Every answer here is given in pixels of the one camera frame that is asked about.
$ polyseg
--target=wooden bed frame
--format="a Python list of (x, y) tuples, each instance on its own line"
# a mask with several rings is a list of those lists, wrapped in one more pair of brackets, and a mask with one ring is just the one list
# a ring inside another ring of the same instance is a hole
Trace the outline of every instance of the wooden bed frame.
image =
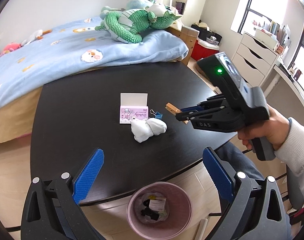
[[(187, 65), (199, 32), (184, 26), (181, 31), (173, 27), (167, 28), (166, 31), (182, 39), (188, 46), (188, 55), (181, 61)], [(34, 115), (41, 90), (42, 87), (39, 87), (0, 109), (0, 143), (32, 132)]]

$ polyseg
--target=device screen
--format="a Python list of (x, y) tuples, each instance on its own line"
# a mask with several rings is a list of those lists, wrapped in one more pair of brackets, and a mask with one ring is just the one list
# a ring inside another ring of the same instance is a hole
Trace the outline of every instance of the device screen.
[(237, 68), (234, 66), (234, 64), (230, 61), (228, 56), (225, 53), (219, 54), (219, 60), (222, 62), (222, 64), (225, 66), (226, 70), (228, 71), (230, 77), (234, 81), (237, 89), (240, 90), (242, 76), (237, 70)]

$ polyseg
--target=hand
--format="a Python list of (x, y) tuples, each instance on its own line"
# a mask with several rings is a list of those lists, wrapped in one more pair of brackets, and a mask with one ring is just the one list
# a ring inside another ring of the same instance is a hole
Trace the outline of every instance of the hand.
[(269, 120), (257, 122), (244, 127), (238, 131), (238, 137), (243, 141), (243, 145), (251, 150), (252, 145), (249, 140), (266, 136), (267, 140), (273, 145), (274, 150), (278, 150), (287, 138), (290, 130), (289, 121), (282, 116), (276, 109), (268, 106)]

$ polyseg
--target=black table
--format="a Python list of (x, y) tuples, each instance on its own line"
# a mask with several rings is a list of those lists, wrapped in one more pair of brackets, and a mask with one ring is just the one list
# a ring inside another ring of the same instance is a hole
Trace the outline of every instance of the black table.
[[(167, 131), (143, 143), (130, 124), (119, 124), (120, 93), (148, 93), (149, 109), (163, 114)], [(213, 91), (182, 63), (107, 67), (43, 86), (31, 141), (31, 178), (53, 179), (73, 172), (95, 147), (104, 165), (81, 205), (130, 195), (168, 180), (201, 162), (204, 148), (217, 149), (234, 133), (194, 130), (165, 109), (193, 106)]]

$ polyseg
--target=green plush toy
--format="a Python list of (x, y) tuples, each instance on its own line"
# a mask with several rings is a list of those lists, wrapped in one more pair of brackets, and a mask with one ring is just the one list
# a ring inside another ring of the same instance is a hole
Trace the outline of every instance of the green plush toy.
[(122, 12), (109, 12), (100, 26), (95, 27), (97, 31), (108, 31), (116, 41), (123, 43), (139, 43), (142, 37), (139, 32), (148, 28), (163, 30), (168, 28), (176, 16), (163, 4), (153, 4), (151, 7), (142, 9), (131, 9)]

